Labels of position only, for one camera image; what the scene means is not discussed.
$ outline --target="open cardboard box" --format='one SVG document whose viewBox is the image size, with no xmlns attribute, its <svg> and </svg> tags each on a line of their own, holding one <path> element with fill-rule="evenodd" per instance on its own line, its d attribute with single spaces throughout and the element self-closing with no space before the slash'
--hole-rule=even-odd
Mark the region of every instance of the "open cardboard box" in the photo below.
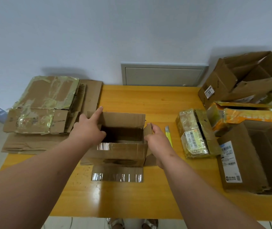
<svg viewBox="0 0 272 229">
<path fill-rule="evenodd" d="M 85 97 L 80 104 L 80 113 L 87 114 L 88 111 L 95 111 L 99 103 L 102 82 L 80 80 L 80 85 L 86 87 L 84 89 Z M 40 154 L 65 140 L 68 136 L 69 134 L 67 133 L 45 135 L 10 133 L 3 145 L 2 152 L 13 154 Z"/>
<path fill-rule="evenodd" d="M 215 101 L 207 117 L 216 136 L 222 136 L 244 120 L 272 122 L 272 105 Z"/>
<path fill-rule="evenodd" d="M 85 85 L 68 76 L 35 76 L 8 112 L 4 132 L 70 132 L 81 110 Z"/>
<path fill-rule="evenodd" d="M 145 114 L 102 112 L 98 124 L 106 137 L 81 159 L 81 165 L 94 165 L 92 180 L 143 181 L 142 167 L 156 165 L 144 140 L 144 136 L 152 134 L 151 125 L 144 127 L 145 118 Z"/>
<path fill-rule="evenodd" d="M 198 92 L 206 109 L 214 101 L 256 103 L 272 90 L 272 52 L 220 58 Z"/>
<path fill-rule="evenodd" d="M 272 194 L 272 123 L 243 121 L 218 139 L 224 190 Z"/>
</svg>

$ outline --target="wooden table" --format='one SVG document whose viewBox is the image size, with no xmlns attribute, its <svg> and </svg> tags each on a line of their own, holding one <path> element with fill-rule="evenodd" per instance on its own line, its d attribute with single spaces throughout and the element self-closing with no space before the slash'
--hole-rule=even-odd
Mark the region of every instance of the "wooden table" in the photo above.
<svg viewBox="0 0 272 229">
<path fill-rule="evenodd" d="M 164 131 L 169 125 L 173 148 L 184 158 L 175 119 L 179 111 L 203 105 L 195 87 L 148 87 L 104 85 L 100 106 L 104 111 L 144 113 Z M 32 155 L 9 154 L 1 169 Z M 222 189 L 216 159 L 188 160 L 197 173 L 221 194 L 256 220 L 272 221 L 272 196 L 226 193 Z M 91 181 L 92 166 L 78 165 L 73 171 L 51 215 L 119 218 L 176 218 L 182 216 L 162 169 L 144 168 L 143 183 Z"/>
</svg>

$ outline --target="yellow plastic wrap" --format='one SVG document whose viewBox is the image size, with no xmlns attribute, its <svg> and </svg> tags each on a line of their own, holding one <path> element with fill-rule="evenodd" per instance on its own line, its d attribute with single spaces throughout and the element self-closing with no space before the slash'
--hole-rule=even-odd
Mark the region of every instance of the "yellow plastic wrap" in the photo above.
<svg viewBox="0 0 272 229">
<path fill-rule="evenodd" d="M 193 109 L 181 111 L 176 119 L 186 158 L 209 154 Z"/>
</svg>

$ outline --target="left hand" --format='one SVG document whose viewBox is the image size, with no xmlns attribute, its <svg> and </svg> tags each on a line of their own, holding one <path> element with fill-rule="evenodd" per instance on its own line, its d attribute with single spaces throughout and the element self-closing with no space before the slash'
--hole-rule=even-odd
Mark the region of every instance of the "left hand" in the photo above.
<svg viewBox="0 0 272 229">
<path fill-rule="evenodd" d="M 77 143 L 85 142 L 89 147 L 101 143 L 106 137 L 106 132 L 100 131 L 97 126 L 102 111 L 103 107 L 98 108 L 90 119 L 87 119 L 85 114 L 81 114 L 79 122 L 73 125 L 69 139 L 73 139 Z"/>
</svg>

